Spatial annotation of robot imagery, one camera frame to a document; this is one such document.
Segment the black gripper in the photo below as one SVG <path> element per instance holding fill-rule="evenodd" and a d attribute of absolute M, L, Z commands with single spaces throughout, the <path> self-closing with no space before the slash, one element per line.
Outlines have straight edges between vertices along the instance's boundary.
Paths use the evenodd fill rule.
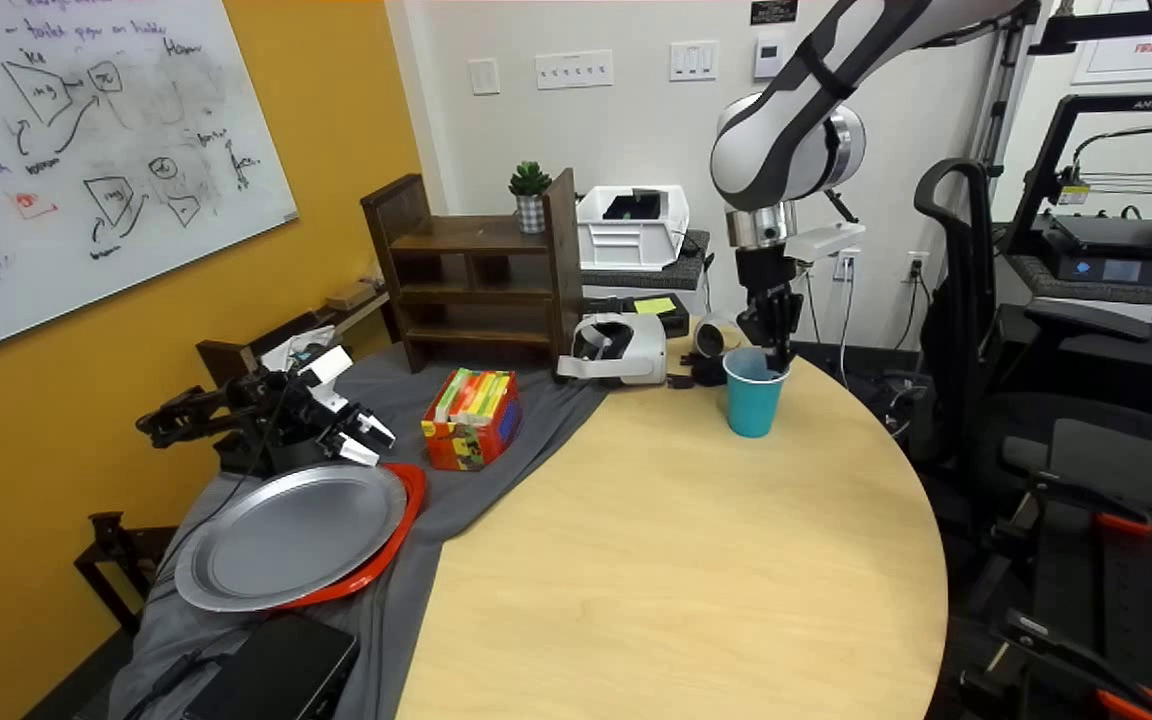
<path fill-rule="evenodd" d="M 741 252 L 736 277 L 743 287 L 741 330 L 752 338 L 752 347 L 786 376 L 795 357 L 791 333 L 804 308 L 804 296 L 791 287 L 795 261 L 786 249 Z"/>

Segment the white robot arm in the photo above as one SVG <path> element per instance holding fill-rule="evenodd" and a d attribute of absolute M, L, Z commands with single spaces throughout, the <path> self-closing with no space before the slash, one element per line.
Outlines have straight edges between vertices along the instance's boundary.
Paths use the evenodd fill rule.
<path fill-rule="evenodd" d="M 710 147 L 710 176 L 734 222 L 750 308 L 741 333 L 786 371 L 804 296 L 791 287 L 781 224 L 788 201 L 846 183 L 865 160 L 865 126 L 846 99 L 907 49 L 958 46 L 1026 0 L 838 0 L 781 71 L 736 99 Z"/>

